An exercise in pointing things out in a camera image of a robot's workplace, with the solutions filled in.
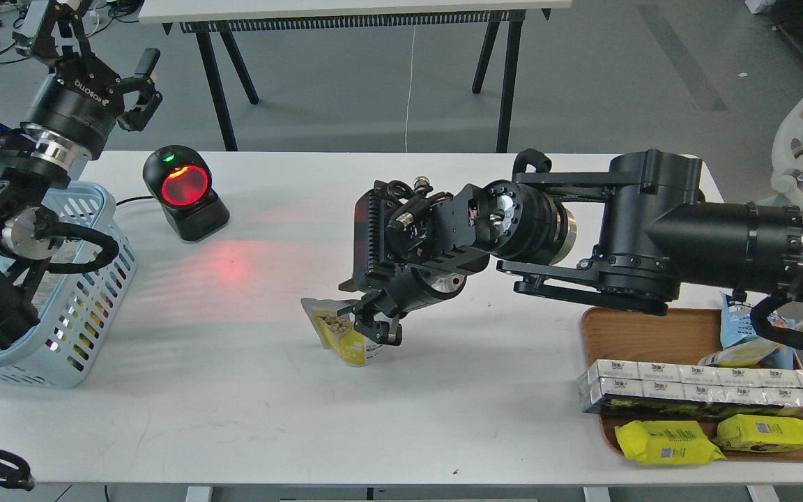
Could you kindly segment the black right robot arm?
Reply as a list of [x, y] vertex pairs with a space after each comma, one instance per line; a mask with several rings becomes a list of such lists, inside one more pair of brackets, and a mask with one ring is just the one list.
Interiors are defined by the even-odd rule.
[[402, 342], [409, 312], [455, 298], [497, 269], [517, 293], [662, 317], [683, 282], [765, 294], [750, 311], [763, 339], [803, 351], [803, 208], [708, 202], [701, 159], [650, 149], [607, 172], [553, 172], [535, 149], [510, 180], [458, 194], [376, 181], [355, 206], [353, 277], [339, 309], [380, 345]]

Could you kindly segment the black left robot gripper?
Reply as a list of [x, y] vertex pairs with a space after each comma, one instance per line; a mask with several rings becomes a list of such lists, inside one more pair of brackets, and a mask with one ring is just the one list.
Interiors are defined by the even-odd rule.
[[26, 134], [44, 128], [66, 137], [99, 157], [116, 118], [122, 130], [141, 131], [162, 104], [153, 70], [160, 50], [147, 48], [132, 77], [117, 84], [119, 95], [138, 93], [136, 104], [125, 110], [123, 98], [109, 94], [118, 74], [107, 66], [93, 66], [95, 55], [82, 18], [92, 1], [32, 1], [22, 28], [13, 32], [17, 54], [44, 63], [47, 79], [22, 120]]

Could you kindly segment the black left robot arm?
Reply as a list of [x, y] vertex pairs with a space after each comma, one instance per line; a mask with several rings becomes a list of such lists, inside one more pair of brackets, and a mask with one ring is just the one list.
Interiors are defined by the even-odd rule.
[[91, 50], [82, 22], [91, 2], [35, 1], [13, 34], [17, 51], [42, 61], [47, 80], [18, 128], [0, 123], [0, 349], [40, 321], [32, 299], [45, 273], [88, 273], [118, 254], [114, 238], [62, 222], [43, 206], [102, 153], [115, 126], [140, 131], [162, 102], [144, 51], [122, 77]]

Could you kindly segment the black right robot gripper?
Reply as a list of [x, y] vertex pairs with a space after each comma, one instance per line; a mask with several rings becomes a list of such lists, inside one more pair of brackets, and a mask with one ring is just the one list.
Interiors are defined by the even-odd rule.
[[493, 239], [478, 225], [485, 206], [487, 194], [475, 185], [453, 195], [434, 192], [426, 178], [375, 181], [355, 204], [353, 276], [338, 285], [363, 294], [346, 309], [355, 330], [399, 346], [406, 312], [458, 296], [489, 263]]

